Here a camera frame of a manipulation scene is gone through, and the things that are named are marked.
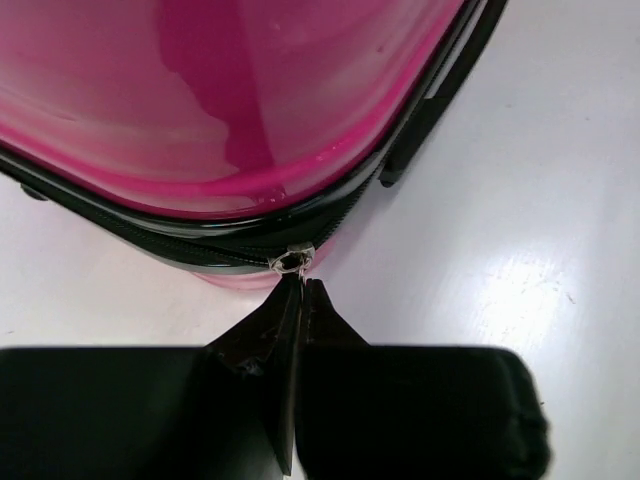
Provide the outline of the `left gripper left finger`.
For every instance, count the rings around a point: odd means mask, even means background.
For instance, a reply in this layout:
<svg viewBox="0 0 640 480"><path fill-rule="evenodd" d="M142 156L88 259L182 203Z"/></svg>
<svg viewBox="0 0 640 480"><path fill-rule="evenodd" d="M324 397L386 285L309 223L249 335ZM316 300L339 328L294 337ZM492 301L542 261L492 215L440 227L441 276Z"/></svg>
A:
<svg viewBox="0 0 640 480"><path fill-rule="evenodd" d="M5 479L281 479L303 283L205 346L1 352Z"/></svg>

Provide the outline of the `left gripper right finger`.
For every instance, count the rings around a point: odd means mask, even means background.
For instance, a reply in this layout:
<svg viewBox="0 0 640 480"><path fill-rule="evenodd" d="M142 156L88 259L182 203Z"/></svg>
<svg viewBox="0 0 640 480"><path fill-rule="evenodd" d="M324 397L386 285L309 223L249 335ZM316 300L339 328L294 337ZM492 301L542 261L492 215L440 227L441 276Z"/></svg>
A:
<svg viewBox="0 0 640 480"><path fill-rule="evenodd" d="M519 356L371 345L319 280L304 291L295 437L309 479L539 479L550 462Z"/></svg>

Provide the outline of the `pink hard-shell suitcase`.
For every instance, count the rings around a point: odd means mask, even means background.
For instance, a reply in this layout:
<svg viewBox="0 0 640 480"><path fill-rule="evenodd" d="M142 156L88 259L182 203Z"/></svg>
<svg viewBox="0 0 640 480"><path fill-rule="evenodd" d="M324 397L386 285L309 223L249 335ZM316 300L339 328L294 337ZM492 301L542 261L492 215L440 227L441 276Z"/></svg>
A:
<svg viewBox="0 0 640 480"><path fill-rule="evenodd" d="M398 183L502 1L5 1L1 171L129 245L258 287Z"/></svg>

